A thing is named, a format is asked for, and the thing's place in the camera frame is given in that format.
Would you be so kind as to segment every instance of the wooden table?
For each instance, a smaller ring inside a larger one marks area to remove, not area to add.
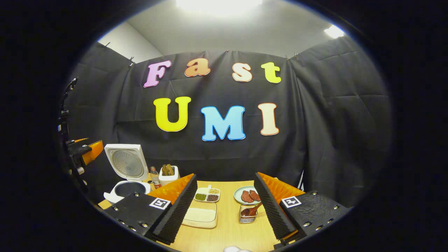
[[[198,187],[221,190],[217,204],[218,223],[213,229],[203,229],[181,225],[175,242],[167,246],[183,252],[222,252],[225,247],[237,246],[252,252],[267,252],[274,250],[274,244],[280,243],[274,236],[274,231],[266,216],[264,206],[258,208],[258,216],[253,223],[241,224],[238,221],[240,203],[233,197],[236,189],[243,186],[253,186],[254,181],[209,182],[198,181]],[[98,204],[106,209],[111,204],[103,200]]]

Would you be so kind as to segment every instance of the ceiling light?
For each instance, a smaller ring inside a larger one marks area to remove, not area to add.
[[[325,33],[327,33],[328,35],[330,35],[332,38],[337,38],[337,37],[342,37],[344,36],[344,32],[341,31],[339,28],[337,28],[336,26],[331,26],[330,28],[324,30]]]
[[[247,11],[262,0],[176,0],[179,8],[211,14],[232,14]]]

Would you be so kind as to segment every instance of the white wall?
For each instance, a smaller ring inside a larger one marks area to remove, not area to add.
[[[157,58],[162,54],[151,43],[146,40],[132,25],[124,22],[115,27],[102,38],[98,40],[102,45],[108,45],[108,48],[139,63],[149,59]]]

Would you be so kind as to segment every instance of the black curtain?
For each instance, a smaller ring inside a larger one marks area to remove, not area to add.
[[[199,180],[254,179],[260,171],[298,186],[304,171],[305,191],[319,190],[351,206],[374,184],[390,145],[390,104],[374,64],[357,45],[342,37],[312,47],[297,57],[240,51],[186,52],[140,62],[132,67],[125,58],[92,53],[95,60],[79,72],[70,93],[69,129],[72,139],[141,144],[148,166],[170,163],[181,176],[196,173]],[[211,72],[186,77],[187,62],[206,58]],[[170,60],[155,87],[143,88],[148,65]],[[232,65],[251,66],[250,82],[232,78]],[[260,66],[273,62],[280,83],[266,80]],[[168,118],[178,119],[176,97],[189,96],[188,124],[179,132],[165,132],[155,122],[158,98],[170,98]],[[273,136],[263,127],[258,104],[275,103]],[[215,106],[224,118],[231,106],[245,107],[243,140],[227,138],[204,142],[204,115]],[[105,153],[82,175],[93,201],[103,200],[121,178]]]

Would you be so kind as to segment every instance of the steak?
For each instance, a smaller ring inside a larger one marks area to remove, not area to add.
[[[248,191],[243,191],[243,194],[241,195],[241,200],[247,203],[252,203],[254,200],[250,197]]]
[[[258,196],[258,194],[254,190],[251,190],[249,192],[249,196],[255,201],[261,201],[260,196]]]

